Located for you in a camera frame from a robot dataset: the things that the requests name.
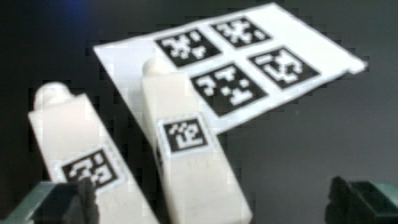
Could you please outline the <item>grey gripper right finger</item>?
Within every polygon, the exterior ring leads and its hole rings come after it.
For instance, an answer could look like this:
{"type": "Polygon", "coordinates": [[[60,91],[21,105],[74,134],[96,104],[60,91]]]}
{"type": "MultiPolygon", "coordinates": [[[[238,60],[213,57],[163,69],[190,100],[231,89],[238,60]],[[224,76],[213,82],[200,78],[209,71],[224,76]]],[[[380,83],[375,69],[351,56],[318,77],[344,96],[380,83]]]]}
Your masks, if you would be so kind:
{"type": "Polygon", "coordinates": [[[398,224],[398,186],[332,178],[327,224],[398,224]]]}

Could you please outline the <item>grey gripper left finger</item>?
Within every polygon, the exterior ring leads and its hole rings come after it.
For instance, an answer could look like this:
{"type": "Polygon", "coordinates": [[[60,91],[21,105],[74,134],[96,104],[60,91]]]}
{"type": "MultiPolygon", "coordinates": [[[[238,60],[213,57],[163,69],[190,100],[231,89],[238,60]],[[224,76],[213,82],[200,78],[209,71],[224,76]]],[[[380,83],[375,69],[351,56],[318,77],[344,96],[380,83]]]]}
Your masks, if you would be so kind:
{"type": "Polygon", "coordinates": [[[0,224],[97,224],[90,181],[41,182],[0,224]]]}

